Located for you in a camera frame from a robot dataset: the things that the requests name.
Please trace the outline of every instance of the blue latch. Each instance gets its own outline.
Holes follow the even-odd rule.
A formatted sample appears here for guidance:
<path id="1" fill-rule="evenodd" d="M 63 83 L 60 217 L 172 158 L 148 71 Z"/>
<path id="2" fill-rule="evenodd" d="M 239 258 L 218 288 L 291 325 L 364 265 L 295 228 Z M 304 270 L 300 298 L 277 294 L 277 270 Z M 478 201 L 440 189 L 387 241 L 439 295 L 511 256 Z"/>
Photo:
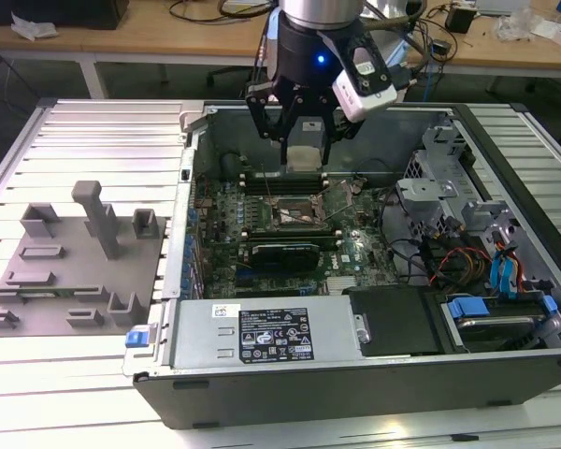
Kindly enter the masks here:
<path id="1" fill-rule="evenodd" d="M 148 343 L 150 332 L 141 330 L 130 330 L 127 332 L 127 338 L 124 345 L 127 348 L 147 348 L 150 346 Z"/>
<path id="2" fill-rule="evenodd" d="M 487 316 L 490 312 L 481 297 L 457 297 L 447 304 L 454 319 L 462 316 Z"/>
<path id="3" fill-rule="evenodd" d="M 554 302 L 554 299 L 551 295 L 545 295 L 542 301 L 544 301 L 544 307 L 550 315 L 556 313 L 559 310 L 559 308 L 557 307 L 557 303 Z"/>

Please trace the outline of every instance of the black device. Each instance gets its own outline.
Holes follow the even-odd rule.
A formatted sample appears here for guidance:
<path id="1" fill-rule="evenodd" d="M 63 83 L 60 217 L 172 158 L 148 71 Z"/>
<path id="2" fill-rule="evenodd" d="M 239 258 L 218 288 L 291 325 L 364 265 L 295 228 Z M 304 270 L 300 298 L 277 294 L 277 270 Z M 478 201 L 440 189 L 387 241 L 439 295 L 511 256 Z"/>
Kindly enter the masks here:
<path id="1" fill-rule="evenodd" d="M 0 0 L 0 25 L 12 23 L 12 12 L 29 22 L 114 30 L 129 0 Z"/>
<path id="2" fill-rule="evenodd" d="M 445 28 L 452 33 L 465 34 L 469 31 L 469 27 L 476 14 L 478 14 L 478 9 L 475 7 L 453 5 L 449 8 L 449 14 L 445 20 Z"/>

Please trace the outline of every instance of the gray plastic pillar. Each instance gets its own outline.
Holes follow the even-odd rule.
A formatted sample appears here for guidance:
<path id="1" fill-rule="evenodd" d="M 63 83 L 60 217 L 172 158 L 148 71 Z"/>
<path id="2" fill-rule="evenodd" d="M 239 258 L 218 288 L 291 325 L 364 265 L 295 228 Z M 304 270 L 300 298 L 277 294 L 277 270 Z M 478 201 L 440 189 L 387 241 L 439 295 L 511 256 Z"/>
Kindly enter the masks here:
<path id="1" fill-rule="evenodd" d="M 137 239 L 159 239 L 160 229 L 153 209 L 136 209 L 133 213 L 133 230 Z"/>
<path id="2" fill-rule="evenodd" d="M 116 228 L 111 225 L 104 206 L 100 201 L 102 186 L 98 181 L 77 181 L 73 187 L 73 199 L 85 209 L 92 230 L 95 233 L 107 259 L 116 259 L 119 242 L 116 240 Z"/>
<path id="3" fill-rule="evenodd" d="M 48 229 L 47 223 L 58 222 L 60 219 L 51 204 L 32 203 L 27 206 L 21 217 L 21 224 L 32 239 L 54 237 Z"/>
<path id="4" fill-rule="evenodd" d="M 133 326 L 141 320 L 143 308 L 135 292 L 131 294 L 127 305 L 121 303 L 116 293 L 112 293 L 106 312 L 110 314 L 116 326 Z"/>

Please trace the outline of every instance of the wooden table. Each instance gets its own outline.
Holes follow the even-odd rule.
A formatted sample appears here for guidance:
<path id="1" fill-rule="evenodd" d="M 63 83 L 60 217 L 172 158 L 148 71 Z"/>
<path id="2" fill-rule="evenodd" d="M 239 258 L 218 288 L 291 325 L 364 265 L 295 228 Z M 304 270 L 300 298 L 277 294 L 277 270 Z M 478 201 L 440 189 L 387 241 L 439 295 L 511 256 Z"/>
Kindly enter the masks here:
<path id="1" fill-rule="evenodd" d="M 216 0 L 178 12 L 216 17 Z M 65 60 L 79 64 L 91 98 L 106 98 L 98 62 L 252 65 L 265 18 L 225 25 L 200 25 L 168 13 L 171 1 L 130 0 L 116 30 L 58 27 L 59 36 L 31 42 L 0 26 L 0 53 L 12 59 Z"/>
<path id="2" fill-rule="evenodd" d="M 217 16 L 216 0 L 201 0 L 184 11 L 190 17 Z M 430 6 L 444 0 L 429 0 Z M 75 61 L 91 98 L 106 98 L 107 90 L 96 68 L 99 62 L 196 65 L 251 65 L 264 18 L 227 25 L 200 25 L 172 17 L 166 0 L 130 0 L 118 29 L 96 31 L 59 27 L 59 36 L 36 42 L 0 26 L 0 52 L 12 59 Z M 557 0 L 534 0 L 537 12 L 553 19 Z M 444 23 L 445 14 L 434 20 Z M 467 35 L 459 35 L 459 51 L 444 67 L 447 73 L 468 75 L 561 78 L 561 47 L 548 39 L 499 42 L 492 33 L 494 18 L 481 17 Z M 441 32 L 431 25 L 432 36 Z M 410 51 L 407 60 L 419 55 Z"/>
<path id="3" fill-rule="evenodd" d="M 443 3 L 443 0 L 429 0 L 428 9 Z M 557 4 L 558 0 L 533 0 L 532 8 L 547 20 L 561 22 Z M 444 26 L 446 17 L 441 12 L 432 21 Z M 496 18 L 479 17 L 467 34 L 456 34 L 459 48 L 444 71 L 462 75 L 561 78 L 561 46 L 540 36 L 532 41 L 500 42 L 493 32 L 495 23 Z M 429 28 L 432 37 L 453 41 L 437 26 L 430 24 Z M 420 61 L 420 56 L 410 51 L 407 60 L 414 63 Z"/>

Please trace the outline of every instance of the warning label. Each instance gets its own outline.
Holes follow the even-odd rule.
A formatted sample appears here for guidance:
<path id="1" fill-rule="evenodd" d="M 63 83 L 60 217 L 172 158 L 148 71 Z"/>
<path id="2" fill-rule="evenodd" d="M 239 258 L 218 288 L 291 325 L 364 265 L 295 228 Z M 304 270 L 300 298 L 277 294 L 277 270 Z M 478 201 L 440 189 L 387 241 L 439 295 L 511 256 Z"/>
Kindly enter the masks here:
<path id="1" fill-rule="evenodd" d="M 313 360 L 308 309 L 241 311 L 239 349 L 243 363 Z"/>

